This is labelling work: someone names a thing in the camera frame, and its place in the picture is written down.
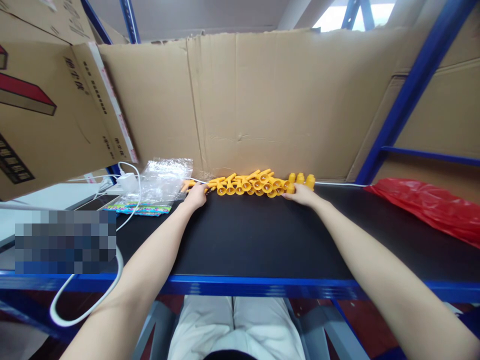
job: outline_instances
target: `black work surface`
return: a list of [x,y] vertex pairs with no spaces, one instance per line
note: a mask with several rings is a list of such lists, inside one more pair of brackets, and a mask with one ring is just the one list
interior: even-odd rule
[[[431,228],[361,187],[315,192],[374,236],[424,281],[480,282],[480,250]],[[120,225],[126,215],[118,218]],[[127,262],[167,218],[134,216],[117,234]],[[115,272],[115,260],[110,271]],[[322,221],[283,197],[211,193],[183,235],[172,275],[351,280]]]

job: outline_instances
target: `leg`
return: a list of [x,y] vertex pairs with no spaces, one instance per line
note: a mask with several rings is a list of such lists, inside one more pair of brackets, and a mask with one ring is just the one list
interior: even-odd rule
[[299,333],[282,298],[234,297],[233,322],[235,331],[244,331],[274,359],[305,360]]
[[168,360],[202,360],[233,329],[231,297],[186,295]]

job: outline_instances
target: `hand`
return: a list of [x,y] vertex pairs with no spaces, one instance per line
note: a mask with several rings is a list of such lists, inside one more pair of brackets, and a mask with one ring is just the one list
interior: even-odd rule
[[313,208],[315,205],[318,204],[329,204],[328,201],[322,199],[316,193],[314,193],[309,187],[303,184],[294,184],[296,192],[294,194],[284,193],[282,196],[285,199],[293,200],[296,203],[301,205],[305,205],[308,207]]
[[205,189],[208,189],[207,184],[197,182],[195,186],[190,189],[183,203],[192,207],[194,211],[201,208],[207,201]]

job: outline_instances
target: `clear plastic bag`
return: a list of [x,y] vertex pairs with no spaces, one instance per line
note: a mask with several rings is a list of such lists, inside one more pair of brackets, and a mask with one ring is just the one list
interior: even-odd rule
[[[139,215],[152,216],[152,208],[157,207],[160,214],[166,214],[175,200],[182,200],[186,194],[180,192],[184,180],[192,176],[193,160],[187,158],[150,160],[140,174],[141,203]],[[140,200],[140,191],[124,194],[110,206],[110,209],[129,214],[129,208],[135,208]]]

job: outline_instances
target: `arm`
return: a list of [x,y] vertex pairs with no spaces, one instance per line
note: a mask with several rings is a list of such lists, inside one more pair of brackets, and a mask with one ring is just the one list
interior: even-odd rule
[[131,359],[150,307],[177,257],[185,227],[205,201],[205,185],[187,198],[140,246],[120,281],[91,313],[61,359]]
[[304,185],[287,199],[311,207],[409,359],[478,359],[480,341],[385,246]]

